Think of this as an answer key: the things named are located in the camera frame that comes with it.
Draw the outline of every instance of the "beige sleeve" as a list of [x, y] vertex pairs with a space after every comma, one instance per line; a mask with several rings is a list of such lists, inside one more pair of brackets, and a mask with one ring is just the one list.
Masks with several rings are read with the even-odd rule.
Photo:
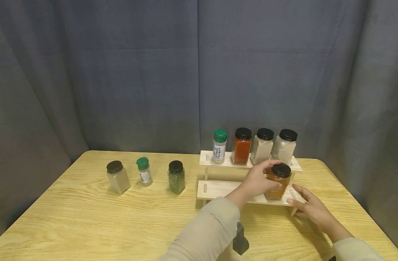
[[342, 261], [384, 261], [379, 254], [361, 239], [351, 237], [333, 244], [337, 260]]
[[238, 220], [234, 203], [215, 198], [180, 232], [161, 261], [216, 260], [237, 235]]

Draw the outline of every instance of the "black object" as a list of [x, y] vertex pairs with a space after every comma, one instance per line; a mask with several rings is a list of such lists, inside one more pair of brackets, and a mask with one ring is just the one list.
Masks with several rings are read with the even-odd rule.
[[261, 138], [262, 140], [273, 140], [275, 133], [270, 129], [261, 128], [257, 131], [257, 137]]
[[290, 176], [290, 172], [292, 170], [290, 170], [290, 167], [287, 164], [280, 163], [280, 164], [274, 165], [271, 168], [271, 171], [273, 171], [273, 173], [276, 176], [279, 176], [281, 178], [288, 178]]
[[249, 140], [251, 138], [251, 130], [247, 128], [238, 128], [235, 131], [235, 137], [240, 140]]
[[171, 173], [179, 173], [180, 171], [183, 170], [183, 163], [181, 161], [179, 161], [179, 160], [173, 160], [168, 165], [168, 170]]
[[289, 142], [294, 142], [298, 139], [298, 134], [291, 129], [282, 129], [280, 131], [279, 137]]
[[242, 254], [245, 253], [248, 248], [250, 248], [250, 244], [244, 237], [244, 227], [242, 226], [241, 222], [238, 221], [237, 236], [234, 238], [234, 242], [232, 243], [232, 249], [242, 256]]
[[122, 162], [120, 162], [119, 160], [114, 160], [106, 166], [108, 173], [116, 173], [120, 171], [122, 168], [123, 168]]

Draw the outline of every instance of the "grey spice jar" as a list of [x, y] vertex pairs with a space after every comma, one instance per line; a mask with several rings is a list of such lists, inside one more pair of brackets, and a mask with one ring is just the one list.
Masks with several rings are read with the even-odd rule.
[[131, 184], [122, 162], [114, 160], [106, 166], [106, 170], [110, 185], [116, 193], [122, 195], [130, 188]]

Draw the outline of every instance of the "spice jar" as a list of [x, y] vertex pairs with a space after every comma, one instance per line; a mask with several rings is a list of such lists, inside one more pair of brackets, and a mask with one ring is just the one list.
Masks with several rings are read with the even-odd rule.
[[130, 188], [128, 175], [122, 165], [122, 162], [115, 160], [106, 166], [107, 177], [109, 178], [110, 185], [116, 193], [122, 195], [127, 189]]
[[223, 129], [217, 129], [213, 133], [213, 156], [212, 161], [221, 164], [225, 161], [227, 132]]
[[168, 183], [170, 190], [177, 195], [186, 188], [184, 181], [184, 168], [181, 161], [174, 160], [168, 165]]
[[251, 147], [251, 162], [256, 165], [270, 159], [275, 133], [270, 129], [261, 128], [257, 131]]
[[271, 151], [271, 158], [281, 160], [283, 163], [289, 165], [295, 151], [297, 139], [298, 134], [296, 132], [291, 129], [282, 129], [276, 137], [273, 150]]
[[139, 175], [141, 176], [141, 183], [144, 187], [148, 187], [152, 184], [152, 175], [149, 170], [149, 160], [146, 157], [139, 158], [136, 161], [138, 165]]
[[232, 143], [231, 159], [236, 165], [246, 165], [251, 149], [251, 130], [238, 128]]
[[279, 182], [282, 187], [266, 192], [264, 196], [267, 200], [281, 200], [290, 180], [290, 167], [287, 164], [280, 163], [274, 165], [267, 173], [267, 179]]

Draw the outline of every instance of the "left hand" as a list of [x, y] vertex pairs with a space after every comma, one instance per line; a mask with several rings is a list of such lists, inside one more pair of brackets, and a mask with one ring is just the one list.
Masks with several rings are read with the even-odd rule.
[[279, 189], [282, 185], [276, 181], [270, 181], [265, 178], [266, 169], [273, 165], [280, 164], [281, 160], [268, 159], [252, 167], [241, 183], [240, 187], [251, 198], [259, 196], [268, 190]]

